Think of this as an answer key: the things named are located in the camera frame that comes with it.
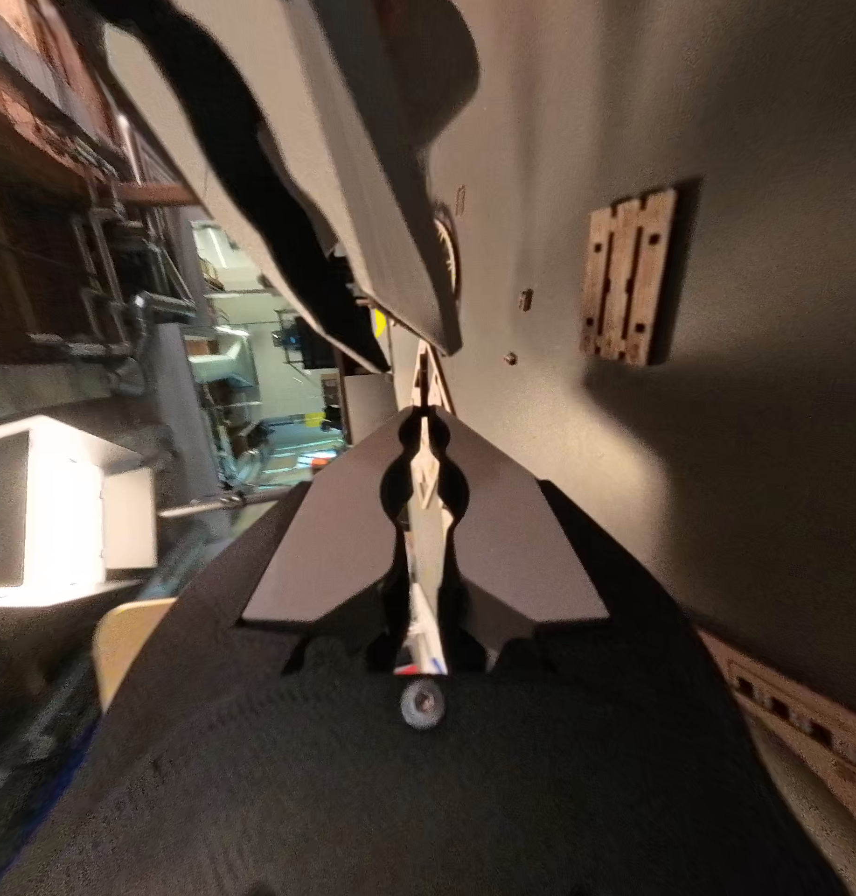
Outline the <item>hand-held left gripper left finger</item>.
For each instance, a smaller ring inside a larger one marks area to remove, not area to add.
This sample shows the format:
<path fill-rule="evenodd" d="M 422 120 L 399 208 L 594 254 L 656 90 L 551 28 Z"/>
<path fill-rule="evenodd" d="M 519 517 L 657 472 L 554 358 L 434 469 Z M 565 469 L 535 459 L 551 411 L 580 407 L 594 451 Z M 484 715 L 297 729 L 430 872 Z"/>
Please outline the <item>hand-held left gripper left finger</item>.
<path fill-rule="evenodd" d="M 418 412 L 397 412 L 314 476 L 241 625 L 328 637 L 390 670 L 410 624 L 402 515 L 413 493 Z"/>

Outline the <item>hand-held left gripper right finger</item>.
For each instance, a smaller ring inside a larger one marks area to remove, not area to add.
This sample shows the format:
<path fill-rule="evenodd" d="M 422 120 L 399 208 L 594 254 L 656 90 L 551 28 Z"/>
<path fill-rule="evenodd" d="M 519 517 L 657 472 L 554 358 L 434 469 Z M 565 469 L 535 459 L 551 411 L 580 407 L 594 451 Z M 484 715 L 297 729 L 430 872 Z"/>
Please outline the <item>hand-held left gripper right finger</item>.
<path fill-rule="evenodd" d="M 443 409 L 428 427 L 452 516 L 437 596 L 447 670 L 483 671 L 512 641 L 607 621 L 536 477 Z"/>

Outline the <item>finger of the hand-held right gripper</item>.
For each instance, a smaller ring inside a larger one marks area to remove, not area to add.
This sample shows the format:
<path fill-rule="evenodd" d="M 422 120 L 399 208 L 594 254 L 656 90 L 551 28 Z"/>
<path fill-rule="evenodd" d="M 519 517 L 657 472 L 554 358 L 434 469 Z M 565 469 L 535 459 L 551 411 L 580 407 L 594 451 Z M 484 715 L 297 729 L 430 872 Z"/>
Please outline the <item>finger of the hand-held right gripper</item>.
<path fill-rule="evenodd" d="M 461 349 L 427 157 L 480 64 L 453 2 L 180 2 L 228 56 L 293 184 L 386 314 Z"/>
<path fill-rule="evenodd" d="M 362 364 L 389 369 L 368 312 L 356 305 L 339 264 L 328 260 L 302 204 L 262 149 L 259 107 L 215 40 L 169 2 L 104 1 L 99 14 L 135 34 L 153 56 L 228 197 L 265 242 L 288 297 Z"/>

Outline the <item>wooden bicycle model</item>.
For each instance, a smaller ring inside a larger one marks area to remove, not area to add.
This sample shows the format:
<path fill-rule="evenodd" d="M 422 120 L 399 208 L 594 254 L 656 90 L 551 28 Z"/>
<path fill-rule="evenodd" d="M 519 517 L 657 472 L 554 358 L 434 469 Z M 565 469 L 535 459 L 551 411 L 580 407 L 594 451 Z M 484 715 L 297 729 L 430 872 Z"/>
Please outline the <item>wooden bicycle model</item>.
<path fill-rule="evenodd" d="M 462 285 L 462 264 L 457 242 L 456 226 L 450 209 L 443 203 L 433 207 L 433 220 L 441 246 L 441 253 L 456 302 L 460 301 Z"/>

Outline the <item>rectangular wooden parts sheet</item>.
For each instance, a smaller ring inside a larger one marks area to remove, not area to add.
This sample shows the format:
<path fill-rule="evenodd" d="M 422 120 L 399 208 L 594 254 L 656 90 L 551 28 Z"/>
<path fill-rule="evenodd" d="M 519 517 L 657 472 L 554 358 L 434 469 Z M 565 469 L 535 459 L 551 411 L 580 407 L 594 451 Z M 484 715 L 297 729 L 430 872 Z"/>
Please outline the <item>rectangular wooden parts sheet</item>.
<path fill-rule="evenodd" d="M 410 398 L 411 406 L 415 408 L 437 407 L 456 416 L 438 353 L 433 345 L 423 340 L 418 342 L 415 353 Z"/>

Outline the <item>large wooden parts sheet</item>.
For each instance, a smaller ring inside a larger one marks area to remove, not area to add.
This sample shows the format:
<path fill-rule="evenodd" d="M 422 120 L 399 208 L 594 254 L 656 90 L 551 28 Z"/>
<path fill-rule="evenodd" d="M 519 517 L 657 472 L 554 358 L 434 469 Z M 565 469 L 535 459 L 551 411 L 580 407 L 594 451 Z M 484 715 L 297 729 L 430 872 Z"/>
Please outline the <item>large wooden parts sheet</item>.
<path fill-rule="evenodd" d="M 856 713 L 698 631 L 782 797 L 856 894 Z"/>

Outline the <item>metal ceiling pipes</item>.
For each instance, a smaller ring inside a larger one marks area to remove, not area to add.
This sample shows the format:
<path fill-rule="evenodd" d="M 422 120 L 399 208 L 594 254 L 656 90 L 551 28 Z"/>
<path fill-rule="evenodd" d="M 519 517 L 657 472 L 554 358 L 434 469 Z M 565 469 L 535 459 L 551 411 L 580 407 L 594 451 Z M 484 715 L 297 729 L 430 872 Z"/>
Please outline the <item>metal ceiling pipes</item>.
<path fill-rule="evenodd" d="M 139 397 L 151 387 L 156 326 L 198 317 L 164 232 L 153 224 L 153 211 L 184 199 L 185 191 L 176 184 L 116 181 L 90 194 L 88 208 L 69 218 L 85 274 L 77 297 L 86 330 L 62 335 L 34 322 L 28 340 L 49 355 L 102 366 L 113 393 Z"/>

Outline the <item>pale beige board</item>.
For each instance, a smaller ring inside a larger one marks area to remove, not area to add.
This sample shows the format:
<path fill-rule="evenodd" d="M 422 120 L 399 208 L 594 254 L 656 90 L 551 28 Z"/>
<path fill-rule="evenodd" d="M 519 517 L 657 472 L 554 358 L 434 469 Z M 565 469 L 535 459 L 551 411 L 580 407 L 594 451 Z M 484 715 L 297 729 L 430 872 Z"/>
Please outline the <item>pale beige board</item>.
<path fill-rule="evenodd" d="M 175 598 L 135 600 L 121 604 L 98 622 L 91 643 L 100 710 L 106 713 L 135 659 Z"/>

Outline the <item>white ceiling light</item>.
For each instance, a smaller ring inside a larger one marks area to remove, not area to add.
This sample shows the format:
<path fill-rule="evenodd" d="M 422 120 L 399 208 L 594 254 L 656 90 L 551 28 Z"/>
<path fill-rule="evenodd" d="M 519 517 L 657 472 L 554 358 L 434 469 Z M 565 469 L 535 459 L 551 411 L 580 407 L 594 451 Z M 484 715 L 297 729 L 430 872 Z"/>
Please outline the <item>white ceiling light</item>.
<path fill-rule="evenodd" d="M 157 561 L 140 454 L 45 416 L 0 424 L 0 609 L 97 596 Z"/>

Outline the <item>small slatted wooden panel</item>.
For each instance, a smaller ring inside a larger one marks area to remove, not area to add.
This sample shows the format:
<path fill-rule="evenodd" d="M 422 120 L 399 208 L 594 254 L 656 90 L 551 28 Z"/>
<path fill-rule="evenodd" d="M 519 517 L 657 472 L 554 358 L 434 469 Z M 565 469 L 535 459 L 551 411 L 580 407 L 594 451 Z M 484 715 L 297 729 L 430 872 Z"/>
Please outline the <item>small slatted wooden panel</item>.
<path fill-rule="evenodd" d="M 669 187 L 590 213 L 578 304 L 582 353 L 633 367 L 653 363 L 679 199 Z"/>

